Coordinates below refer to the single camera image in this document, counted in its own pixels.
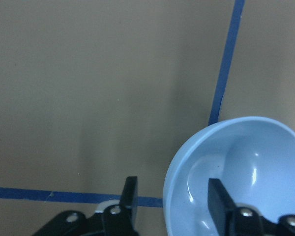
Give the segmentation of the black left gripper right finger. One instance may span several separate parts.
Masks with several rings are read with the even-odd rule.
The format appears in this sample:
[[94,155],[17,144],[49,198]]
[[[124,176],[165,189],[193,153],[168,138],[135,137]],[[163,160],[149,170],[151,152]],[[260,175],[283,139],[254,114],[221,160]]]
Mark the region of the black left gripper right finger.
[[229,236],[230,221],[236,205],[218,178],[208,180],[207,207],[219,236]]

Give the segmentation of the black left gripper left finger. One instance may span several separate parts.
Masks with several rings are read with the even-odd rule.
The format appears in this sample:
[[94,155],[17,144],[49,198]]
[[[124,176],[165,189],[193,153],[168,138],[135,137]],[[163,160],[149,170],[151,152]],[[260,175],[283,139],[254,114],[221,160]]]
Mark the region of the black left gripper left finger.
[[123,213],[127,212],[128,217],[124,215],[121,222],[121,236],[137,236],[135,230],[135,220],[138,206],[138,178],[127,177],[120,197],[119,205],[124,208]]

